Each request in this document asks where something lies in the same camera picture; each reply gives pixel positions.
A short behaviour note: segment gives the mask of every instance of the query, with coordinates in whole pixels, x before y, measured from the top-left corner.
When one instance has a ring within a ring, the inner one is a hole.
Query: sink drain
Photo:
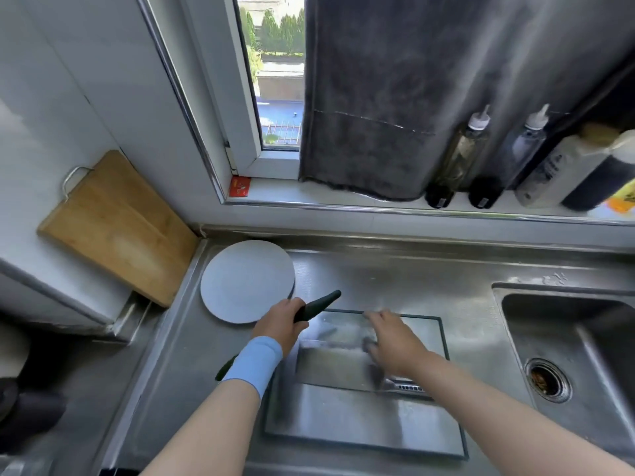
[[[525,374],[531,387],[544,399],[551,402],[566,402],[571,399],[572,389],[565,374],[546,359],[529,359]]]

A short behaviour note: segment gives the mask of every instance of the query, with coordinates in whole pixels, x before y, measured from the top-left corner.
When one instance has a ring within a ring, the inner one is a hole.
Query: metal fence
[[[302,127],[289,121],[262,124],[262,139],[265,145],[300,145]]]

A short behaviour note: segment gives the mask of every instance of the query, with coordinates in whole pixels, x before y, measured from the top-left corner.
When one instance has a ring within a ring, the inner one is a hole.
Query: blue wrist sleeve
[[[242,349],[223,381],[242,379],[256,388],[262,400],[269,380],[281,360],[282,347],[278,341],[267,336],[256,337]]]

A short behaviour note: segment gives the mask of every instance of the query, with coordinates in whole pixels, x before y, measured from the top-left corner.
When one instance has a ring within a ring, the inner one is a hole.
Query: window
[[[304,109],[304,0],[237,0],[266,147],[299,148]]]
[[[237,175],[297,179],[304,0],[182,0]]]

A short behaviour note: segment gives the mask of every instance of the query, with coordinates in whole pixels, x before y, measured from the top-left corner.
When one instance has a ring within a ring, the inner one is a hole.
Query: window hinge
[[[225,145],[225,153],[227,154],[227,160],[229,160],[229,167],[232,169],[232,175],[238,175],[238,169],[236,168],[236,162],[234,161],[234,154],[229,144]]]

